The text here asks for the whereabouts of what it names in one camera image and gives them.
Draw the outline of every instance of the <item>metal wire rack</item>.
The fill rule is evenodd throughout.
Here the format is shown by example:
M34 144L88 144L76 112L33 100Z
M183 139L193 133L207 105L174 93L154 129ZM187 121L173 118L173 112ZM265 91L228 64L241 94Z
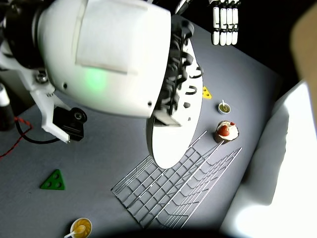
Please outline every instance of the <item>metal wire rack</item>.
M173 168L161 169L148 156L111 189L141 227L182 228L242 150L212 164L223 141L203 155L193 147L206 132Z

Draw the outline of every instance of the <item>green light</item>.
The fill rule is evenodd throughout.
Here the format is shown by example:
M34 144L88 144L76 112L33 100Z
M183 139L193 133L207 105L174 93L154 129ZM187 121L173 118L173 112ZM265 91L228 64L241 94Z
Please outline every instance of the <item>green light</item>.
M87 87L96 93L103 92L107 84L107 72L100 68L88 68L85 75Z

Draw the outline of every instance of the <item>red wire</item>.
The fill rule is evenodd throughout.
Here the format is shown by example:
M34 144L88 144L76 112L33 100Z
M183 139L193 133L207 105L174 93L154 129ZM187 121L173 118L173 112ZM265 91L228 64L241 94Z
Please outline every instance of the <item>red wire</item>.
M17 120L29 126L29 128L28 128L25 132L23 132L23 135L25 135L26 133L28 133L30 130L33 129L33 126L31 125L30 122L28 122L28 121L26 121L26 120L23 120L22 118L17 118L17 117L15 117L15 118L14 118L14 121L17 121ZM7 152L5 152L3 155L0 155L0 160L1 160L4 156L8 155L8 154L18 145L18 143L19 143L22 139L23 139L23 137L20 136L20 137L17 139L17 141L15 142L15 144L14 144Z

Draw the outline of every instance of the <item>yellow triangular block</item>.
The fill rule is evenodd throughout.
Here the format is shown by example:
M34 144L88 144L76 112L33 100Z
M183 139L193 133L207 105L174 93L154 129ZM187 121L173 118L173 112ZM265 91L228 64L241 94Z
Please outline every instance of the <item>yellow triangular block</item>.
M212 95L206 87L203 87L203 98L211 99Z

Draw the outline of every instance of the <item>yellow sauce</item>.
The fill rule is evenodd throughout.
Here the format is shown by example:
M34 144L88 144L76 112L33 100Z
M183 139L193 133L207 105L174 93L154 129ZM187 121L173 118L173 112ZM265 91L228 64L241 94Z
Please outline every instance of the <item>yellow sauce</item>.
M86 227L86 229L81 234L75 234L74 237L76 237L76 238L86 238L91 232L91 224L90 224L90 222L87 219L80 219L78 222L75 223L72 231L74 231L80 225L84 225Z

